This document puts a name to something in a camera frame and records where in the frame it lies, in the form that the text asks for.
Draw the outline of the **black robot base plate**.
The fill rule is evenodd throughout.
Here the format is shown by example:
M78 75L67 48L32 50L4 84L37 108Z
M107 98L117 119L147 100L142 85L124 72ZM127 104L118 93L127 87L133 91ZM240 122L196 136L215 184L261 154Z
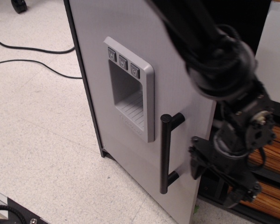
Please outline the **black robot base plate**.
M0 193L0 224L49 224L49 222Z

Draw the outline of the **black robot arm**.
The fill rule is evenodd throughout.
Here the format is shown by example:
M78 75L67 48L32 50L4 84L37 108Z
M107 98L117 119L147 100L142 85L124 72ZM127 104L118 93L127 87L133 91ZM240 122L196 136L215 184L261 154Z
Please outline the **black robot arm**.
M231 26L215 24L201 1L150 0L170 40L185 62L195 89L221 106L222 123L212 140L192 137L191 174L199 178L209 169L230 187L224 206L252 202L261 185L248 157L275 138L273 102L257 79L251 48Z

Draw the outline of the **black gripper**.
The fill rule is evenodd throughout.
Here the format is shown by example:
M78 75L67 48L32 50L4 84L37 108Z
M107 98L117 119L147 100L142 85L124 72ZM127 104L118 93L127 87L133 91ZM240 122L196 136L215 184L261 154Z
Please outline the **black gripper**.
M253 171L262 168L248 163L248 154L242 156L229 154L226 144L215 135L213 141L194 136L191 139L191 175L197 180L207 169L222 178L231 191L225 198L224 207L232 208L241 200L253 202L262 187Z

